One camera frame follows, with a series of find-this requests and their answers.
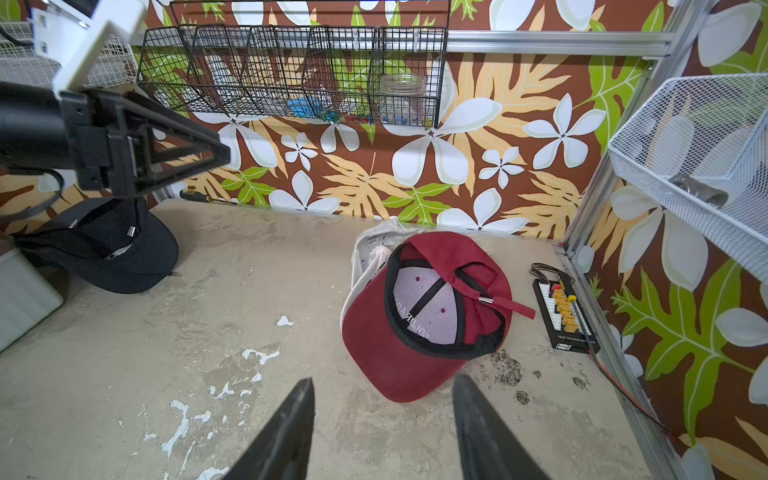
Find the concrete floor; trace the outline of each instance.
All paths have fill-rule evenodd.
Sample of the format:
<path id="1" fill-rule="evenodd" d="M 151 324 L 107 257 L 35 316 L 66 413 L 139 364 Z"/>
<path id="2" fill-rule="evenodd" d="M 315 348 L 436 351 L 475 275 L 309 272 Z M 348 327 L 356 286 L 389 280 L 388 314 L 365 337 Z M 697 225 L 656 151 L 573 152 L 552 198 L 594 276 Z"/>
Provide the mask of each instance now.
<path id="1" fill-rule="evenodd" d="M 177 276 L 130 296 L 73 279 L 65 304 L 0 353 L 3 478 L 211 478 L 306 376 L 310 478 L 462 477 L 451 383 L 390 402 L 341 341 L 349 256 L 371 223 L 183 200 L 153 212 L 178 240 Z M 536 307 L 528 268 L 555 264 L 552 248 L 475 239 Z M 553 350 L 540 316 L 515 314 L 499 354 L 465 372 L 553 479 L 650 478 L 612 387 L 588 357 Z"/>

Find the black cable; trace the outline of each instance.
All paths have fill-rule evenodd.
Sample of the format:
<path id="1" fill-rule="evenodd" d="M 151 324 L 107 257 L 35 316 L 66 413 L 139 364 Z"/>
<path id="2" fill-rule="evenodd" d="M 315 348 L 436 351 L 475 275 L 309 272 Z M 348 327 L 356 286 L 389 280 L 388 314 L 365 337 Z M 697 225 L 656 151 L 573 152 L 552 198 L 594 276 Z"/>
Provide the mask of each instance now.
<path id="1" fill-rule="evenodd" d="M 551 265 L 547 265 L 546 263 L 539 263 L 539 262 L 531 263 L 531 269 L 529 271 L 532 274 L 534 274 L 542 282 L 548 282 L 549 280 L 547 280 L 547 277 L 541 272 L 542 270 L 544 270 L 546 272 L 556 273 L 561 278 L 561 280 L 564 279 L 564 278 L 568 279 L 568 282 L 571 285 L 573 285 L 573 283 L 575 281 L 566 272 L 564 272 L 563 270 L 560 270 L 558 268 L 554 268 Z"/>
<path id="2" fill-rule="evenodd" d="M 11 35 L 8 35 L 8 32 L 6 32 L 3 27 L 0 27 L 0 35 L 3 38 L 5 38 L 5 40 L 10 41 L 13 45 L 16 45 L 17 47 L 31 47 L 32 46 L 32 42 L 31 41 L 16 40 Z"/>
<path id="3" fill-rule="evenodd" d="M 32 10 L 29 7 L 29 2 L 27 0 L 24 0 L 24 8 L 27 10 L 27 17 L 32 17 Z M 17 47 L 31 47 L 33 45 L 31 40 L 18 40 L 17 38 L 13 38 L 11 35 L 8 34 L 8 32 L 5 31 L 3 27 L 0 27 L 0 35 L 5 39 L 10 41 L 13 45 L 16 45 Z"/>
<path id="4" fill-rule="evenodd" d="M 12 171 L 11 173 L 25 174 L 25 175 L 49 174 L 53 176 L 53 178 L 55 178 L 56 181 L 58 182 L 58 190 L 54 192 L 53 197 L 50 197 L 47 200 L 43 200 L 41 203 L 34 205 L 33 207 L 27 207 L 20 212 L 16 212 L 15 214 L 0 215 L 0 226 L 9 224 L 12 221 L 23 220 L 25 218 L 33 217 L 45 211 L 46 208 L 50 207 L 56 202 L 56 200 L 61 198 L 61 191 L 64 190 L 64 178 L 56 170 L 51 170 L 49 168 L 43 168 L 43 169 L 25 168 L 22 171 Z"/>

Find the white container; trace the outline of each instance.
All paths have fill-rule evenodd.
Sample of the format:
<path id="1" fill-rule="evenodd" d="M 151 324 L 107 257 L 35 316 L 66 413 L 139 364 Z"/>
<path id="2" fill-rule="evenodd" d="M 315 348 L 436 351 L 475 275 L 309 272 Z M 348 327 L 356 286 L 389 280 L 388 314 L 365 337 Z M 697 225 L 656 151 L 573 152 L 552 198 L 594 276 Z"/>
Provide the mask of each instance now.
<path id="1" fill-rule="evenodd" d="M 670 78 L 608 151 L 616 175 L 768 282 L 768 74 Z"/>
<path id="2" fill-rule="evenodd" d="M 5 250 L 0 240 L 0 253 Z M 0 255 L 0 350 L 56 310 L 62 301 L 18 249 Z"/>

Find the wire basket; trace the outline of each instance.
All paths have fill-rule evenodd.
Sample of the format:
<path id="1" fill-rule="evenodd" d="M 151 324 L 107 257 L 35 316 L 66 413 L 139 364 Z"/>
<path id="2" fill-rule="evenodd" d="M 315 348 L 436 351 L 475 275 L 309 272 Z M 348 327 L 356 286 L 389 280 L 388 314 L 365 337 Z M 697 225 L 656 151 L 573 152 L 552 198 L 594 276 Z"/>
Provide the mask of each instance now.
<path id="1" fill-rule="evenodd" d="M 32 40 L 31 25 L 28 22 L 2 22 L 0 27 L 16 40 Z M 0 81 L 50 87 L 58 68 L 56 61 L 35 55 L 32 46 L 14 45 L 0 37 Z M 136 61 L 131 47 L 119 37 L 111 35 L 88 73 L 85 84 L 88 87 L 108 88 L 133 83 L 136 76 Z"/>
<path id="2" fill-rule="evenodd" d="M 608 150 L 619 177 L 768 281 L 768 74 L 671 78 Z"/>
<path id="3" fill-rule="evenodd" d="M 431 127 L 447 14 L 446 27 L 154 28 L 144 36 L 137 83 L 179 111 Z"/>

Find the white plastic bracket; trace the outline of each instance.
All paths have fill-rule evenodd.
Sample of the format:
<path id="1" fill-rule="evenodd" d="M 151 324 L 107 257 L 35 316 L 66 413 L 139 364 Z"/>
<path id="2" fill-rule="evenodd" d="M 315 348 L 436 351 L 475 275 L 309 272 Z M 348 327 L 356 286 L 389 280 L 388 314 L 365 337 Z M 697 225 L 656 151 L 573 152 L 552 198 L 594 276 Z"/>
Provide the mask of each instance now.
<path id="1" fill-rule="evenodd" d="M 129 41 L 147 13 L 143 0 L 101 0 L 87 17 L 63 0 L 48 0 L 43 12 L 32 9 L 35 53 L 58 62 L 61 68 L 51 81 L 60 92 L 80 90 L 110 35 Z"/>

